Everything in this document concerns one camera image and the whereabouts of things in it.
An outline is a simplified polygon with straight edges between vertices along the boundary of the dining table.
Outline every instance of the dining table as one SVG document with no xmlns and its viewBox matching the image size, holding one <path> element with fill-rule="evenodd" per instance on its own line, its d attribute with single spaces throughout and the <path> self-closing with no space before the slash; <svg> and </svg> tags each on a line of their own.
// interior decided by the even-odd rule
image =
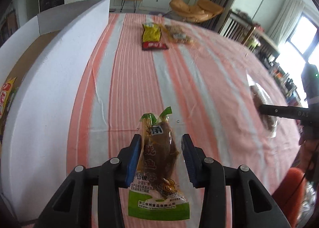
<svg viewBox="0 0 319 228">
<path fill-rule="evenodd" d="M 173 43 L 162 32 L 167 50 L 142 50 L 144 23 L 178 25 L 193 42 Z M 141 133 L 144 113 L 159 115 L 171 107 L 169 123 L 177 150 L 189 134 L 194 145 L 224 166 L 247 165 L 272 194 L 294 161 L 299 133 L 294 120 L 279 118 L 269 135 L 254 106 L 248 83 L 258 83 L 273 104 L 287 103 L 268 71 L 245 46 L 202 27 L 145 14 L 109 14 L 83 73 L 67 140 L 67 174 L 77 165 L 103 164 Z M 149 221 L 128 216 L 128 189 L 120 189 L 126 228 L 198 227 L 204 190 L 189 182 L 182 153 L 176 172 L 189 201 L 190 219 Z M 94 188 L 92 225 L 97 227 Z M 231 227 L 227 190 L 227 227 Z"/>
</svg>

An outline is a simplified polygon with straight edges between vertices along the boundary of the red object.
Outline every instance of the red object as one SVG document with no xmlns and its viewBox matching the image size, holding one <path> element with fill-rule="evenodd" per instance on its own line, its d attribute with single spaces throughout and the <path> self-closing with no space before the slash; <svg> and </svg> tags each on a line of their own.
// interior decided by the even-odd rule
<svg viewBox="0 0 319 228">
<path fill-rule="evenodd" d="M 295 228 L 297 224 L 298 214 L 303 202 L 306 184 L 306 180 L 303 180 L 300 184 L 303 175 L 302 170 L 290 168 L 286 177 L 272 195 L 292 228 Z"/>
<path fill-rule="evenodd" d="M 167 45 L 163 42 L 143 42 L 142 50 L 153 50 L 153 49 L 168 49 Z"/>
</svg>

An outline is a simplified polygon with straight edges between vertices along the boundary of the pink tablecloth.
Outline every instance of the pink tablecloth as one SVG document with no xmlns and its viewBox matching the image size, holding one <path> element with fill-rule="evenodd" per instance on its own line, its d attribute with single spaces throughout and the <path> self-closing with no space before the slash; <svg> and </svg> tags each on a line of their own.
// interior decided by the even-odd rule
<svg viewBox="0 0 319 228">
<path fill-rule="evenodd" d="M 142 14 L 110 14 L 74 104 L 67 146 L 68 172 L 79 164 L 94 167 L 117 156 L 139 132 L 143 113 L 159 114 L 171 106 L 170 123 L 176 141 L 189 133 L 195 146 L 203 148 L 207 156 L 235 168 L 248 165 L 273 193 L 296 156 L 299 134 L 294 120 L 279 119 L 276 137 L 267 138 L 246 77 L 248 73 L 258 82 L 275 104 L 286 105 L 266 69 L 244 46 L 181 22 L 173 23 L 181 24 L 197 39 L 195 45 L 167 43 L 169 50 L 143 51 L 145 22 L 170 20 Z M 185 165 L 181 162 L 177 166 L 182 189 L 190 201 L 190 220 L 155 223 L 129 217 L 128 191 L 123 189 L 126 227 L 198 227 L 203 193 L 187 182 Z M 94 223 L 96 196 L 94 191 Z"/>
</svg>

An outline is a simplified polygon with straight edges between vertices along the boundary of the green and clear snack package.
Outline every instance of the green and clear snack package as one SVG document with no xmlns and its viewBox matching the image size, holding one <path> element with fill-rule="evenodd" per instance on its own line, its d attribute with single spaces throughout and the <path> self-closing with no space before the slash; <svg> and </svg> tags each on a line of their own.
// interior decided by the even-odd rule
<svg viewBox="0 0 319 228">
<path fill-rule="evenodd" d="M 157 119 L 141 117 L 142 148 L 134 181 L 129 191 L 129 216 L 148 220 L 189 219 L 189 203 L 179 190 L 175 163 L 180 153 L 168 123 L 171 107 Z"/>
</svg>

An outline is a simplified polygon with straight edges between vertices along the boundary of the black device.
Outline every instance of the black device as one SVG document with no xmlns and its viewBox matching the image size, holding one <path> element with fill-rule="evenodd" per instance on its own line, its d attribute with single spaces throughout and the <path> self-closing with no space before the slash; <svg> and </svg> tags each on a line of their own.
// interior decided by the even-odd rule
<svg viewBox="0 0 319 228">
<path fill-rule="evenodd" d="M 305 140 L 319 139 L 319 73 L 315 65 L 306 62 L 301 74 L 302 85 L 307 94 L 308 108 L 281 107 L 273 105 L 261 105 L 259 112 L 264 115 L 278 116 L 301 120 L 302 135 Z M 315 186 L 319 184 L 319 153 L 314 152 L 311 162 L 312 170 L 307 170 L 305 177 L 313 181 Z"/>
<path fill-rule="evenodd" d="M 102 166 L 77 166 L 48 202 L 34 228 L 90 228 L 92 189 L 98 186 L 98 227 L 124 228 L 119 188 L 134 179 L 141 136 L 134 135 L 129 147 Z M 200 228 L 226 227 L 226 186 L 232 192 L 233 228 L 290 228 L 290 225 L 258 178 L 246 165 L 238 169 L 222 166 L 182 137 L 182 151 L 189 180 L 205 188 Z"/>
</svg>

